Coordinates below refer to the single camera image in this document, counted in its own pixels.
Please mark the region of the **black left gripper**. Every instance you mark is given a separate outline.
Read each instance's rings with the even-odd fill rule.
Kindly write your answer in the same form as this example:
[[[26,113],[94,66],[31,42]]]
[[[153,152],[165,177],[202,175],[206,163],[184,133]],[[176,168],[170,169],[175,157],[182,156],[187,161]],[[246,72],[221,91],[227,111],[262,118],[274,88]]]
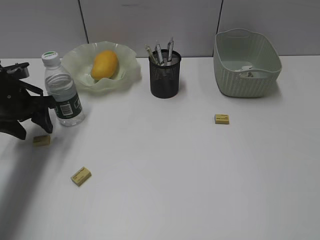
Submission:
[[[0,71],[0,132],[26,139],[21,125],[30,119],[48,134],[53,132],[49,109],[55,108],[55,99],[32,84]]]

